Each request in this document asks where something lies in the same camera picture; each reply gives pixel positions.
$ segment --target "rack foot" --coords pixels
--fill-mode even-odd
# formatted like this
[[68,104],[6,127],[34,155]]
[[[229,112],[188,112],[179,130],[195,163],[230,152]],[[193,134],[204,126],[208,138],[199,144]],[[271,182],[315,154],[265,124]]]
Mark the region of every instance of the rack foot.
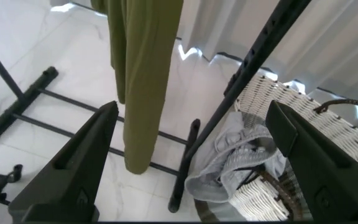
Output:
[[187,139],[187,145],[183,153],[183,157],[180,163],[179,174],[173,187],[173,192],[171,199],[168,204],[168,210],[172,213],[175,213],[179,210],[181,198],[183,196],[183,191],[185,189],[185,180],[189,172],[191,158],[185,159],[185,156],[189,149],[192,147],[194,142],[197,139],[198,131],[200,130],[200,120],[196,119],[192,122],[190,127],[190,133]]
[[24,98],[18,98],[7,110],[0,115],[0,136],[16,120],[14,114],[22,114],[31,103],[40,95],[38,89],[46,88],[58,75],[56,68],[49,67],[42,75],[25,91]]

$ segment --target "gray denim garment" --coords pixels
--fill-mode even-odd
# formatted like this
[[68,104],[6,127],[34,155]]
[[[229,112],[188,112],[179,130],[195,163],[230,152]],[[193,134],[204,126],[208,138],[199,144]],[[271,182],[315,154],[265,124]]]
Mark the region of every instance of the gray denim garment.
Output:
[[251,172],[236,169],[264,164],[277,179],[286,162],[264,120],[242,112],[229,113],[217,138],[204,142],[193,160],[186,190],[197,200],[216,203],[227,202]]

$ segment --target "black metal clothes rack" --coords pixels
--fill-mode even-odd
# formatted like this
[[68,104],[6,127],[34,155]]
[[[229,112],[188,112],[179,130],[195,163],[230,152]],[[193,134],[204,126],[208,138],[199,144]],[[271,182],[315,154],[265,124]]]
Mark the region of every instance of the black metal clothes rack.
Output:
[[[257,73],[258,69],[265,62],[267,57],[273,52],[284,35],[288,32],[290,27],[295,23],[300,14],[310,3],[311,0],[280,0],[264,25],[262,31],[258,35],[245,59],[243,60],[238,71],[232,76],[226,90],[224,91],[224,99],[218,106],[211,119],[206,124],[204,130],[198,135],[200,128],[200,121],[194,120],[191,124],[190,133],[187,141],[167,133],[159,132],[160,136],[171,139],[173,141],[185,144],[185,151],[181,159],[179,171],[170,169],[168,167],[150,163],[151,167],[168,172],[177,177],[175,186],[173,188],[172,196],[168,204],[168,209],[171,212],[177,212],[180,207],[181,198],[184,191],[184,182],[188,176],[190,162],[197,152],[198,148],[204,143],[206,138],[211,134],[219,121],[223,118],[237,97],[250,82],[252,77]],[[35,119],[22,115],[22,112],[38,97],[41,93],[57,98],[59,100],[80,106],[84,109],[96,111],[97,108],[86,105],[76,100],[72,100],[65,96],[46,90],[48,84],[58,75],[55,68],[50,67],[43,72],[41,77],[35,81],[30,88],[22,93],[14,80],[8,74],[6,69],[0,63],[0,76],[4,79],[7,85],[17,96],[17,100],[0,116],[0,135],[16,120],[20,119],[28,123],[40,126],[42,128],[60,133],[62,135],[72,137],[73,133],[56,128],[52,125],[37,121]],[[124,118],[118,118],[119,121],[124,121]],[[123,156],[124,153],[114,148],[110,148],[109,152]]]

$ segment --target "hanging clothing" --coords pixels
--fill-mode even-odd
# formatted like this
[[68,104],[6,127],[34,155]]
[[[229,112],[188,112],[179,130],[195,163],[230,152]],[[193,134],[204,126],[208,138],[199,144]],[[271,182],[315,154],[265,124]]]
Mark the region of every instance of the hanging clothing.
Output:
[[[245,128],[248,121],[255,125]],[[186,178],[185,188],[195,199],[215,203],[228,202],[252,173],[238,169],[263,164],[277,179],[286,163],[264,120],[242,112],[230,113],[217,138],[206,141],[193,160],[195,168]]]
[[182,0],[92,0],[107,14],[111,65],[119,102],[126,104],[124,123],[127,170],[148,168],[165,101],[171,54]]

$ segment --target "horizontal metal bar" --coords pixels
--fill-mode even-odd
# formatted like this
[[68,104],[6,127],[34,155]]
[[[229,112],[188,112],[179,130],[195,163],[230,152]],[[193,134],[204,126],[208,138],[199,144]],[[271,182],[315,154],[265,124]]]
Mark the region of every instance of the horizontal metal bar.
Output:
[[[62,101],[67,102],[67,103],[71,103],[73,105],[79,106],[80,108],[84,108],[86,110],[90,110],[90,111],[93,111],[93,112],[98,110],[94,106],[86,105],[86,104],[84,104],[82,102],[70,99],[69,97],[62,96],[62,95],[60,95],[58,93],[54,93],[54,92],[49,91],[49,90],[39,89],[38,91],[43,93],[43,94],[45,94],[45,95],[54,97],[54,98],[56,98],[58,100],[62,100]],[[119,116],[117,120],[121,121],[121,122],[124,122],[125,119]],[[162,132],[162,131],[158,131],[158,135],[162,136],[162,137],[165,137],[167,139],[171,139],[172,141],[175,141],[175,142],[179,142],[179,143],[182,143],[182,144],[187,144],[186,140],[178,138],[176,136],[173,136],[171,134],[168,134],[168,133],[165,133],[165,132]]]
[[[63,130],[61,128],[57,128],[57,127],[52,126],[50,124],[44,123],[42,121],[38,121],[36,119],[29,118],[29,117],[24,116],[24,115],[13,114],[13,117],[15,117],[16,119],[28,122],[30,124],[37,125],[37,126],[39,126],[41,128],[45,128],[45,129],[47,129],[49,131],[53,131],[53,132],[62,134],[62,135],[66,136],[66,137],[69,137],[69,138],[72,138],[74,136],[74,133],[71,133],[69,131],[65,131],[65,130]],[[113,147],[109,148],[109,152],[114,153],[114,154],[116,154],[118,156],[124,156],[124,152],[122,152],[122,151],[120,151],[118,149],[115,149]],[[160,171],[164,171],[164,172],[167,172],[167,173],[175,175],[175,176],[177,176],[179,174],[179,172],[174,170],[174,169],[162,166],[160,164],[156,164],[154,162],[150,162],[150,167],[156,168],[156,169],[158,169]]]

